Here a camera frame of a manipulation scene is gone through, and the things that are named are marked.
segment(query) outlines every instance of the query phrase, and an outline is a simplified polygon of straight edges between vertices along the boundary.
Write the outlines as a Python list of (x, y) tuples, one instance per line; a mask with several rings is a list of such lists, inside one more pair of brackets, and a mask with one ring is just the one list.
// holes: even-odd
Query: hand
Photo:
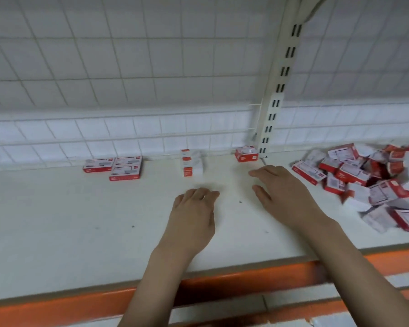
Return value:
[(177, 196), (158, 247), (194, 258), (215, 234), (214, 203), (219, 195), (218, 191), (198, 188)]
[(283, 166), (267, 165), (249, 172), (261, 180), (263, 187), (252, 189), (269, 214), (295, 231), (303, 231), (315, 223), (331, 220), (327, 217), (306, 186)]

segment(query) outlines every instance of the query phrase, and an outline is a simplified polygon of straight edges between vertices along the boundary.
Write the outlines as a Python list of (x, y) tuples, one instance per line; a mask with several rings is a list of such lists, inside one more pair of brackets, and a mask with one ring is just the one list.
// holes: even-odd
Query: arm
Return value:
[(167, 326), (182, 275), (215, 233), (214, 203), (219, 192), (190, 189), (177, 196), (167, 228), (119, 327)]
[(282, 166), (250, 172), (264, 208), (306, 239), (331, 276), (358, 326), (409, 327), (409, 301), (354, 247), (339, 224), (318, 207), (307, 188)]

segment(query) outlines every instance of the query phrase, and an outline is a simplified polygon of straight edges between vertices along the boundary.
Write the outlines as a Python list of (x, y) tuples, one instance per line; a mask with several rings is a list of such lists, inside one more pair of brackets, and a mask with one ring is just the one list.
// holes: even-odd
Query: person's left hand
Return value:
[(198, 188), (177, 196), (158, 247), (194, 258), (215, 234), (214, 203), (219, 195), (218, 191)]

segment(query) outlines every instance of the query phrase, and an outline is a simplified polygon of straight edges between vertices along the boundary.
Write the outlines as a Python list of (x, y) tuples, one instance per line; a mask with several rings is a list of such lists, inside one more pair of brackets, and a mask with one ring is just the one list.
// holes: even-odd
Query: shelf surface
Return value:
[[(289, 164), (302, 153), (271, 154)], [(261, 161), (204, 158), (202, 177), (184, 178), (178, 159), (145, 161), (142, 177), (110, 182), (80, 167), (0, 172), (0, 299), (139, 280), (162, 235), (174, 198), (187, 189), (219, 190), (216, 234), (189, 271), (306, 255), (304, 246), (257, 201), (248, 176)], [(409, 242), (409, 233), (378, 235), (338, 197), (307, 183), (321, 208), (359, 248)]]

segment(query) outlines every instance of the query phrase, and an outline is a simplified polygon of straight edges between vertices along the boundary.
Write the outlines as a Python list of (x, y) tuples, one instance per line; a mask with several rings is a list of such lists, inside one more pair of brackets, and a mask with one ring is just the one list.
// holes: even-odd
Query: forearm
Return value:
[(336, 221), (301, 232), (358, 326), (409, 327), (409, 301), (362, 256)]
[(182, 275), (191, 259), (156, 247), (119, 327), (167, 326)]

